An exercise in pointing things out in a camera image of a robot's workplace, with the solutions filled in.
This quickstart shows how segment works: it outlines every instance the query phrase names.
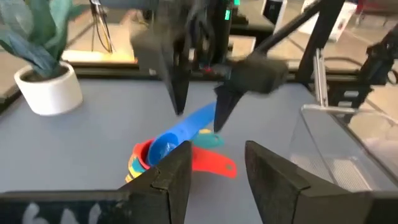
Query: table surface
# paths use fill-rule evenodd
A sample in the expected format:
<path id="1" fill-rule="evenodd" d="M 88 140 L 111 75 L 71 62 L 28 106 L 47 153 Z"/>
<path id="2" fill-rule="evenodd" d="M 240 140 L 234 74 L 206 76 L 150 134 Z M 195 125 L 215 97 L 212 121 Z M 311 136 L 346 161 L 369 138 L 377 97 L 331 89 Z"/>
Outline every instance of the table surface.
<path id="1" fill-rule="evenodd" d="M 0 116 L 0 192 L 117 189 L 135 143 L 178 120 L 161 82 L 80 83 L 84 102 L 70 113 L 41 117 L 21 97 Z M 214 86 L 191 83 L 185 114 L 214 101 Z M 312 102 L 301 85 L 285 85 L 271 96 L 245 95 L 220 132 L 226 144 L 214 149 L 235 161 L 238 176 L 194 173 L 186 222 L 260 223 L 246 175 L 245 141 L 285 154 L 300 107 Z M 319 125 L 330 128 L 330 122 Z"/>

